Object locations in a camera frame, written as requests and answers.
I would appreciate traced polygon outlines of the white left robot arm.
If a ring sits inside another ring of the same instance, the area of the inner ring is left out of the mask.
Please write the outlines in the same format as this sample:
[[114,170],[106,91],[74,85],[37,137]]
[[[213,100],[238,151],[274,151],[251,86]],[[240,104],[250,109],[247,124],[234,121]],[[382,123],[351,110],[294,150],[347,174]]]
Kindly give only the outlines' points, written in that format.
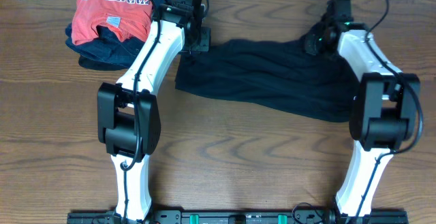
[[211,30],[202,26],[207,14],[206,5],[161,5],[133,64],[115,84],[103,83],[98,90],[98,138],[114,164],[118,191],[110,223],[146,220],[149,159],[161,133],[157,94],[177,55],[208,51]]

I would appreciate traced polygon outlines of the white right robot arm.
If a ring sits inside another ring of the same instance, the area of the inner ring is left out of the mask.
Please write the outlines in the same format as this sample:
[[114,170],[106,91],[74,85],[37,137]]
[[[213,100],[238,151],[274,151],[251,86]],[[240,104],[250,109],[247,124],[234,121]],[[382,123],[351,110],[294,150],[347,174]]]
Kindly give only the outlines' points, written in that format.
[[349,120],[352,158],[327,216],[330,223],[370,223],[372,199],[386,166],[421,136],[419,78],[393,65],[364,23],[319,22],[308,32],[304,49],[343,59],[358,81]]

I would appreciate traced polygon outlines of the black t-shirt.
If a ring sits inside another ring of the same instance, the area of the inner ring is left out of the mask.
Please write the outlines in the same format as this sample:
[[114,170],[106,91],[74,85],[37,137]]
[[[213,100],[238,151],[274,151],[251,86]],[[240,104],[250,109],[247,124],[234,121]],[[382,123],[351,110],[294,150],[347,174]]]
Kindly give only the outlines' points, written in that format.
[[349,120],[359,82],[340,57],[310,55],[303,39],[232,39],[182,56],[175,87],[201,97],[255,103],[328,122]]

